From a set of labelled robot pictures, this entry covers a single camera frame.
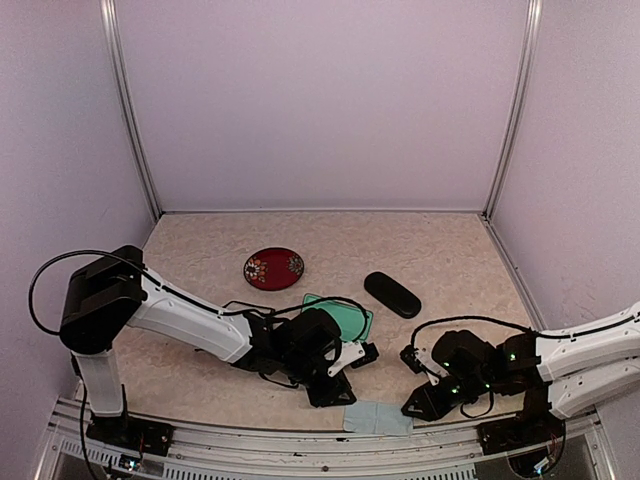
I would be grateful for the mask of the blue cloth pouch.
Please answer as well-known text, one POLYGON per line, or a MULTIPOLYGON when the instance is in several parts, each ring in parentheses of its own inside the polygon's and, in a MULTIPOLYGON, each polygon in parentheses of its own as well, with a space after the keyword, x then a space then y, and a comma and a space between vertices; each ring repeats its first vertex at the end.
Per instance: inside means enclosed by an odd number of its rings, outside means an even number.
POLYGON ((345 407, 343 430, 367 435, 409 436, 413 432, 413 420, 405 416, 398 405, 357 401, 345 407))

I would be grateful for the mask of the blue-grey hard glasses case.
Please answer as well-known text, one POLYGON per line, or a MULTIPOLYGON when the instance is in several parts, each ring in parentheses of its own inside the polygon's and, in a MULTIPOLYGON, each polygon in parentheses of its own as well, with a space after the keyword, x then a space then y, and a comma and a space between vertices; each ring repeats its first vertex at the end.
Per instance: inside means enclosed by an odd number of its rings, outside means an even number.
POLYGON ((343 342, 366 341, 368 339, 374 319, 372 311, 366 310, 367 320, 364 320, 361 310, 355 305, 343 300, 317 302, 319 299, 318 295, 305 294, 302 311, 308 308, 325 310, 340 327, 343 342))

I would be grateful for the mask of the black glasses case beige lining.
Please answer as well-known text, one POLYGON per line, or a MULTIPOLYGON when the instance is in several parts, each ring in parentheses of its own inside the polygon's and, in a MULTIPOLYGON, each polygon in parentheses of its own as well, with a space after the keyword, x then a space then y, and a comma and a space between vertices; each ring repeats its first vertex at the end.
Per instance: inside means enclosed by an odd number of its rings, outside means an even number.
POLYGON ((422 309, 422 303, 414 293, 383 272, 376 271, 367 275, 364 289, 401 318, 414 318, 422 309))

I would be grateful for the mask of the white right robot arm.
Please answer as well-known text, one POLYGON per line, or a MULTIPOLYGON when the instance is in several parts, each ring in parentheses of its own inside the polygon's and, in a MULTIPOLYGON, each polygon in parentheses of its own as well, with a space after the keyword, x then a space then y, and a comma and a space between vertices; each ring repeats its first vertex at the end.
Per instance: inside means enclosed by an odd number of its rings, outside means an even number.
POLYGON ((402 413, 431 422, 484 394, 523 395, 511 433, 531 444, 549 429, 550 417, 566 420, 639 381, 637 304, 573 328, 515 329, 499 345, 469 330, 446 331, 430 350, 439 372, 419 360, 414 343, 407 345, 403 362, 431 379, 412 392, 402 413))

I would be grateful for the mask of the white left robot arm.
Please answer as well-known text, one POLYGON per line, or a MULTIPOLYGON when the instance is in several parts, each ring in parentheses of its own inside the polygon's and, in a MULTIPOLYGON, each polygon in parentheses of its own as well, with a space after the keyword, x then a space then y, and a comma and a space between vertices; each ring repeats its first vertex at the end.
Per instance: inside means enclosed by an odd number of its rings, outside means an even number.
POLYGON ((59 337, 79 367, 92 414, 118 444, 133 443, 140 434, 139 421, 126 412, 113 351, 126 327, 178 340, 264 380, 281 373, 287 387, 304 387, 316 408, 353 404, 345 369, 379 356, 364 339, 366 326, 345 340, 338 321, 318 302, 272 312, 251 306, 232 311, 166 282, 145 266, 137 247, 94 255, 70 277, 59 337))

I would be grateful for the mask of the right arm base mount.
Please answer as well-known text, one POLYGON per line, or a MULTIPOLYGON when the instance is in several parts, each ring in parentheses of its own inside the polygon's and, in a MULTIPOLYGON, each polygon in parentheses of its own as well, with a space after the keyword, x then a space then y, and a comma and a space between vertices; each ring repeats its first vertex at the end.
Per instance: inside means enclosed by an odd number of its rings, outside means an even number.
POLYGON ((523 409, 513 417, 480 423, 476 427, 484 455, 518 450, 560 439, 566 422, 551 413, 548 388, 525 392, 523 409))

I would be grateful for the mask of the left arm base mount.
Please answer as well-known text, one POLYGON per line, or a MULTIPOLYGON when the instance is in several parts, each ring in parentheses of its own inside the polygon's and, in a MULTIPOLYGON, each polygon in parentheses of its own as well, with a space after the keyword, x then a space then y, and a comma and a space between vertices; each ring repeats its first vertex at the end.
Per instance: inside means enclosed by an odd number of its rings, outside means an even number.
POLYGON ((117 417, 91 414, 86 435, 91 440, 136 451, 166 457, 173 439, 174 427, 165 422, 132 417, 128 412, 126 389, 121 385, 123 410, 117 417))

